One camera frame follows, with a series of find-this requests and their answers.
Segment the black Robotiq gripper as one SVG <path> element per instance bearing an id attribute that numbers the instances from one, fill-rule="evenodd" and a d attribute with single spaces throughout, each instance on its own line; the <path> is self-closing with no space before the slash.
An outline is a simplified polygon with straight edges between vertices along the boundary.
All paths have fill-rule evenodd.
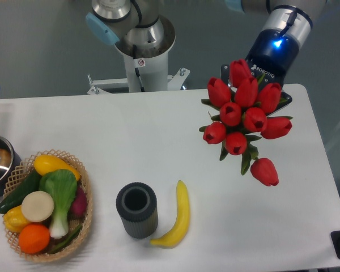
<path id="1" fill-rule="evenodd" d="M 291 37 L 281 36 L 274 29 L 261 31 L 245 58 L 253 77 L 264 75 L 260 87 L 268 83 L 284 85 L 284 78 L 299 52 L 298 43 Z M 292 96 L 281 91 L 276 109 L 268 116 L 292 103 Z"/>

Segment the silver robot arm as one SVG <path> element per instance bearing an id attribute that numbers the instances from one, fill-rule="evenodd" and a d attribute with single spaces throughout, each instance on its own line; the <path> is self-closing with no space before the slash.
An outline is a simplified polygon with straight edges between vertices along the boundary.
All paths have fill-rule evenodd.
<path id="1" fill-rule="evenodd" d="M 264 27 L 246 56 L 246 64 L 261 87 L 282 84 L 305 43 L 325 1 L 227 1 L 239 12 L 265 12 Z M 90 93 L 127 88 L 130 92 L 184 88 L 189 70 L 168 74 L 168 52 L 175 43 L 172 23 L 159 14 L 158 1 L 93 1 L 86 16 L 91 32 L 122 54 L 125 79 L 90 81 Z"/>

